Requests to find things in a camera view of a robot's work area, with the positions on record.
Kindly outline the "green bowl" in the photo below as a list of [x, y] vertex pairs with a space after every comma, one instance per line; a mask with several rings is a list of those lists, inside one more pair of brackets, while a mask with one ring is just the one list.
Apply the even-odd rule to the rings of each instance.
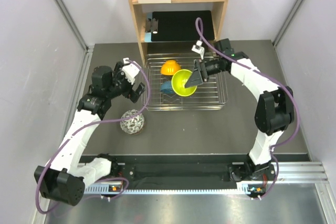
[[188, 69], [181, 69], [177, 71], [171, 80], [171, 85], [173, 91], [181, 97], [189, 97], [193, 95], [197, 89], [197, 86], [186, 88], [185, 84], [187, 83], [189, 77], [192, 75], [192, 72]]

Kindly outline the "orange bowl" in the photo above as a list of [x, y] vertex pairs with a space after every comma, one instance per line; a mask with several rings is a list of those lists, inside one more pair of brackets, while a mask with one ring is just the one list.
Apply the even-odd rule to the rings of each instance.
[[181, 70], [181, 66], [176, 60], [167, 60], [162, 65], [160, 73], [165, 76], [173, 76], [179, 70]]

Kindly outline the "blue bowl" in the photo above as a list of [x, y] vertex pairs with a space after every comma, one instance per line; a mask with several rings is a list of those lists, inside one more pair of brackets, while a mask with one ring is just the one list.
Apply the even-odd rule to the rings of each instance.
[[171, 81], [165, 81], [161, 84], [160, 92], [164, 94], [174, 94]]

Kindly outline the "patterned white floral bowl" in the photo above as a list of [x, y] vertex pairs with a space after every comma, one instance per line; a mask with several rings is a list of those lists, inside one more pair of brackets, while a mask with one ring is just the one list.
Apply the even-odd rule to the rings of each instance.
[[[122, 115], [122, 119], [131, 118], [136, 115], [138, 110], [128, 110]], [[145, 118], [142, 113], [132, 117], [131, 119], [127, 119], [125, 121], [120, 122], [121, 130], [129, 135], [135, 135], [140, 133], [145, 126]]]

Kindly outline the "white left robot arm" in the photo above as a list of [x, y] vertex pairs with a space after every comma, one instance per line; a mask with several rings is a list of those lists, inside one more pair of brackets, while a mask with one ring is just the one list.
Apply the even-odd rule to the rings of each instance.
[[117, 178], [119, 168], [108, 154], [98, 155], [83, 167], [78, 164], [95, 129], [100, 124], [112, 122], [104, 119], [112, 99], [123, 96], [136, 103], [144, 91], [150, 91], [148, 82], [133, 89], [140, 73], [144, 73], [140, 65], [128, 58], [117, 62], [114, 68], [98, 66], [94, 69], [88, 92], [79, 100], [61, 145], [45, 166], [35, 169], [35, 204], [40, 213], [44, 212], [39, 204], [40, 197], [75, 206], [85, 190], [99, 179]]

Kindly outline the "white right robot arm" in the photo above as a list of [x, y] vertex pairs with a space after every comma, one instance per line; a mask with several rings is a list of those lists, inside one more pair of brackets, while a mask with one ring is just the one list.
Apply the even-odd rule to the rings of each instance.
[[217, 41], [217, 57], [206, 61], [204, 58], [194, 60], [194, 69], [185, 87], [195, 87], [206, 83], [210, 76], [228, 72], [238, 79], [257, 101], [254, 116], [258, 132], [254, 145], [241, 165], [229, 165], [228, 172], [235, 182], [247, 178], [258, 179], [269, 168], [271, 150], [288, 126], [294, 121], [294, 106], [289, 87], [282, 89], [266, 77], [259, 75], [259, 70], [248, 56], [235, 52], [229, 39]]

